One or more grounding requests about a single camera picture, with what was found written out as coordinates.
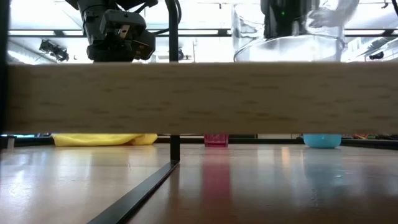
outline yellow cloth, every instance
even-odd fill
[[[56,146],[135,146],[153,144],[156,134],[54,134]]]

